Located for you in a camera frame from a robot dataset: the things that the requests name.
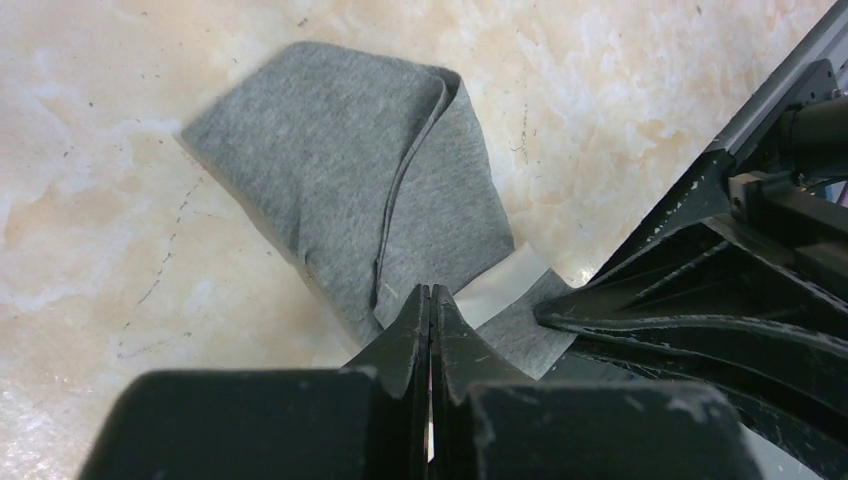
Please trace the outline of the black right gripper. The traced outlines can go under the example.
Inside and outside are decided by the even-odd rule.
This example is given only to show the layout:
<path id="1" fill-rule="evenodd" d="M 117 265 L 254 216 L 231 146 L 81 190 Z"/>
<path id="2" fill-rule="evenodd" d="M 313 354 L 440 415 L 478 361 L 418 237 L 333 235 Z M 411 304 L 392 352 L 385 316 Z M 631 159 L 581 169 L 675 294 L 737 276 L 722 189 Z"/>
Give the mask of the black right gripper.
<path id="1" fill-rule="evenodd" d="M 546 327 L 755 371 L 847 367 L 847 99 L 809 65 L 737 154 L 702 154 Z"/>

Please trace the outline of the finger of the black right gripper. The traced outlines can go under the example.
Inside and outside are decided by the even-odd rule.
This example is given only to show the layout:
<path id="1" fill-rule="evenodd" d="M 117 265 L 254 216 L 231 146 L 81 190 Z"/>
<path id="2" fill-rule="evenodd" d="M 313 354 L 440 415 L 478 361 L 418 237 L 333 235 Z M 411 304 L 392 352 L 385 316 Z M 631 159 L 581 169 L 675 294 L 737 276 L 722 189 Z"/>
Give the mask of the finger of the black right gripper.
<path id="1" fill-rule="evenodd" d="M 752 431 L 824 479 L 847 476 L 847 343 L 781 322 L 542 316 L 588 356 L 719 389 Z"/>

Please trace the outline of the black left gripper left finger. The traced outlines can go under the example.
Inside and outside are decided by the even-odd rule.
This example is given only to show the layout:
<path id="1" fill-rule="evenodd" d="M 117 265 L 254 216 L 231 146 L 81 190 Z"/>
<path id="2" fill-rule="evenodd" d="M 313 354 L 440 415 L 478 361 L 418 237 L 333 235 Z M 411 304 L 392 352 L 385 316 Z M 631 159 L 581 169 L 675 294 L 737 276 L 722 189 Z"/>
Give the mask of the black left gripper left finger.
<path id="1" fill-rule="evenodd" d="M 114 404 L 84 479 L 424 479 L 430 291 L 336 369 L 159 370 Z"/>

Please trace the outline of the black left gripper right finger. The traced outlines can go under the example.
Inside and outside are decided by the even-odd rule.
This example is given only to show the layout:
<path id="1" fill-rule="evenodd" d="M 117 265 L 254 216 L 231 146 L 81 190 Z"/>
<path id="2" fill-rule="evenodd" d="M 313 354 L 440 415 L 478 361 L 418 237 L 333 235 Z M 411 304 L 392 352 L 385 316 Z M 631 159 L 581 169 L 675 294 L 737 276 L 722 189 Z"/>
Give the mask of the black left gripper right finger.
<path id="1" fill-rule="evenodd" d="M 437 479 L 758 479 L 729 402 L 691 382 L 539 382 L 431 293 Z"/>

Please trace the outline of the grey underwear white waistband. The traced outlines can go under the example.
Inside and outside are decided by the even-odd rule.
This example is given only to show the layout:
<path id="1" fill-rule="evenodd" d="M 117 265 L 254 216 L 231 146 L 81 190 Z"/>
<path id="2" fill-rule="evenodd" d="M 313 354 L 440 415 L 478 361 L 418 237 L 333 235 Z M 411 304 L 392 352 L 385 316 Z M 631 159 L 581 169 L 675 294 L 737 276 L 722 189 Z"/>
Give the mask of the grey underwear white waistband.
<path id="1" fill-rule="evenodd" d="M 472 328 L 533 378 L 573 343 L 534 318 L 568 287 L 516 247 L 456 72 L 299 42 L 181 138 L 266 220 L 359 344 L 419 284 L 447 287 Z"/>

